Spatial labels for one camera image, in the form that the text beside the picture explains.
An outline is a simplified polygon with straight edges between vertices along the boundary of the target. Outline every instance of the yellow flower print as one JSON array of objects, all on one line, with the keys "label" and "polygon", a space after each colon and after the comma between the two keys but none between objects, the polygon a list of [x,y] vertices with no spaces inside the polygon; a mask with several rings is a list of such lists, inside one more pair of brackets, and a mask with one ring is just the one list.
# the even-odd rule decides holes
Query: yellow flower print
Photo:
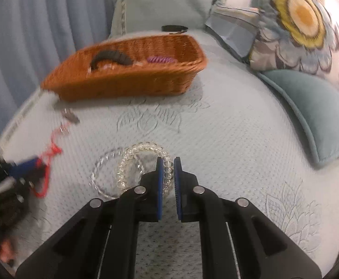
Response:
[{"label": "yellow flower print", "polygon": [[321,12],[312,0],[274,0],[282,25],[306,48],[322,48],[326,29]]}]

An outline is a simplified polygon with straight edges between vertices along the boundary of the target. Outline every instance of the embroidered flower pattern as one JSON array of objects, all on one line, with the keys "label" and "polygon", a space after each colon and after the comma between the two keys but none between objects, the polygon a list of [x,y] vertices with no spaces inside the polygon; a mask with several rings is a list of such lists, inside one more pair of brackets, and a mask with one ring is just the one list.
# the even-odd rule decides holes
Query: embroidered flower pattern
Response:
[{"label": "embroidered flower pattern", "polygon": [[128,110],[118,119],[117,130],[136,125],[143,135],[152,132],[158,125],[179,132],[182,112],[197,112],[210,107],[202,101],[203,93],[199,79],[195,79],[189,90],[177,97],[147,97],[134,99]]},{"label": "embroidered flower pattern", "polygon": [[315,201],[305,203],[301,185],[294,192],[285,183],[280,198],[267,195],[266,214],[305,253],[314,257],[321,243],[318,233],[321,209]]}]

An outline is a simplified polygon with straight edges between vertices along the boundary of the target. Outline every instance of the light blue pillow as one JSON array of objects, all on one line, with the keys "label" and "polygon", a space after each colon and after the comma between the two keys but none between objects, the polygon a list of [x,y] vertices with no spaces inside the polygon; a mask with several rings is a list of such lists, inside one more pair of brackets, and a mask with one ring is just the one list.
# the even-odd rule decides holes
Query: light blue pillow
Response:
[{"label": "light blue pillow", "polygon": [[111,37],[161,30],[164,25],[203,29],[214,4],[224,0],[115,0]]},{"label": "light blue pillow", "polygon": [[293,70],[257,72],[289,103],[308,138],[313,161],[339,157],[339,92],[326,80]]}]

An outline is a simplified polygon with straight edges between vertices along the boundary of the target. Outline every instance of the textured mattress cover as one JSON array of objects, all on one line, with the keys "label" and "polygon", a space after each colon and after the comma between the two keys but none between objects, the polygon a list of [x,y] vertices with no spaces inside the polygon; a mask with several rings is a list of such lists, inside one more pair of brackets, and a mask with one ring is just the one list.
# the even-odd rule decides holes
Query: textured mattress cover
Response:
[{"label": "textured mattress cover", "polygon": [[[13,131],[0,140],[3,157],[20,161],[40,154],[51,131],[73,109],[80,124],[58,144],[64,153],[52,163],[43,200],[31,201],[31,213],[14,231],[21,263],[97,192],[89,175],[105,151],[134,143],[161,144],[183,169],[220,197],[246,197],[319,265],[322,274],[339,251],[339,159],[323,169],[308,161],[300,125],[285,102],[248,68],[202,31],[191,31],[209,64],[190,90],[178,97],[123,98],[65,103],[37,91]],[[6,134],[12,134],[6,140]],[[104,186],[117,161],[104,170]],[[163,220],[141,223],[136,278],[202,278],[199,228],[178,222],[175,195],[164,200]]]}]

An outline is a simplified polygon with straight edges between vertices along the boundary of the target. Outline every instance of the brown wicker basket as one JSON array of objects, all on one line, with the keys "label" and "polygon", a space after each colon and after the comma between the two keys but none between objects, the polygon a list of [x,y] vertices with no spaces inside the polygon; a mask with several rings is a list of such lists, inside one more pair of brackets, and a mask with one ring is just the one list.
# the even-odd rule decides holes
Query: brown wicker basket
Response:
[{"label": "brown wicker basket", "polygon": [[[118,50],[128,55],[133,65],[111,60],[90,70],[101,50]],[[177,63],[148,63],[150,56],[177,59]],[[66,101],[121,96],[167,96],[184,93],[195,75],[207,65],[199,44],[184,34],[150,36],[107,42],[79,50],[59,65],[42,83]]]}]

